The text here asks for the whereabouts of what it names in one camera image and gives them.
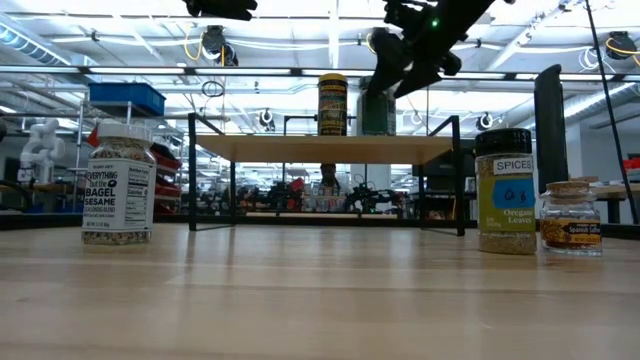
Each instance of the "black lid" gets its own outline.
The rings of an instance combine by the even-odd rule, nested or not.
[[[489,130],[476,136],[476,156],[531,152],[531,131],[527,129]]]

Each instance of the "workbench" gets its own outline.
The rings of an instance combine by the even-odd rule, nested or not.
[[[640,196],[640,184],[630,184],[634,197]],[[627,200],[627,191],[624,185],[609,185],[592,187],[591,192],[598,196],[597,201],[607,203],[607,216],[609,224],[620,224],[620,203]]]
[[[631,360],[640,242],[508,256],[419,229],[0,232],[0,358]]]

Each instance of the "green container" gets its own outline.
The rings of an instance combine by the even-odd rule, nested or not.
[[[357,135],[396,135],[396,99],[390,91],[369,96],[371,76],[360,79]]]

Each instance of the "ceiling light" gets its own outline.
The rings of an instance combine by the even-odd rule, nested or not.
[[[0,66],[3,73],[35,73],[35,74],[79,74],[80,70],[72,66]]]
[[[176,75],[184,74],[182,68],[170,67],[92,67],[89,70],[94,74],[118,74],[118,75]]]
[[[312,70],[302,70],[303,76],[322,76],[329,73],[338,73],[340,75],[346,77],[363,77],[363,76],[373,76],[373,70],[337,70],[337,69],[312,69]]]
[[[538,74],[518,74],[516,80],[532,81],[538,78]]]
[[[5,112],[7,114],[15,114],[16,113],[15,110],[10,109],[10,108],[8,108],[6,106],[2,106],[2,105],[0,105],[0,110],[2,110],[3,112]]]
[[[61,119],[61,118],[57,118],[56,120],[58,120],[58,126],[60,127],[67,128],[67,129],[78,128],[78,124],[75,121],[71,121],[69,119]]]
[[[273,68],[209,68],[195,69],[198,75],[289,75],[289,69],[273,69]]]
[[[482,73],[482,72],[460,72],[455,76],[448,76],[440,73],[443,79],[473,79],[473,80],[502,80],[504,74],[501,73]]]
[[[613,75],[606,75],[607,80],[613,79]],[[600,81],[602,76],[599,74],[560,74],[560,80],[563,81]]]

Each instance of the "glass jar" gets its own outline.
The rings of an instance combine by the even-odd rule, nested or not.
[[[531,132],[500,129],[476,137],[480,250],[532,255],[537,250]]]
[[[547,185],[542,195],[540,234],[548,251],[570,255],[602,255],[600,212],[589,183],[565,181]]]
[[[89,155],[82,241],[92,245],[147,243],[151,239],[156,159],[152,132],[101,124],[100,146]]]

